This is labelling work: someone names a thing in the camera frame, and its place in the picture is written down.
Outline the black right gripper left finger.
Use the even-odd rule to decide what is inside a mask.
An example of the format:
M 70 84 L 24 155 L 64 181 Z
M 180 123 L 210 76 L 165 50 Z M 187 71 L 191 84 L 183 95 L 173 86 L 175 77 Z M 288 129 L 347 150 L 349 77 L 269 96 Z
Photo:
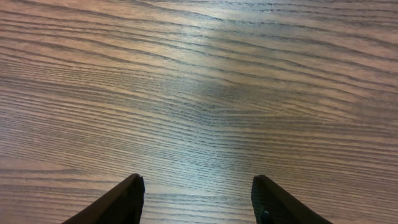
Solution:
M 143 177 L 132 174 L 63 224 L 139 224 L 144 194 Z

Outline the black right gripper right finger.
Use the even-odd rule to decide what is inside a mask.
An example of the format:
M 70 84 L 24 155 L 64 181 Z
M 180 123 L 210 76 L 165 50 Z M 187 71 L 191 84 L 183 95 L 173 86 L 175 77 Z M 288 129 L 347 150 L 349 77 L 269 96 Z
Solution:
M 253 178 L 251 201 L 257 224 L 331 224 L 265 175 Z

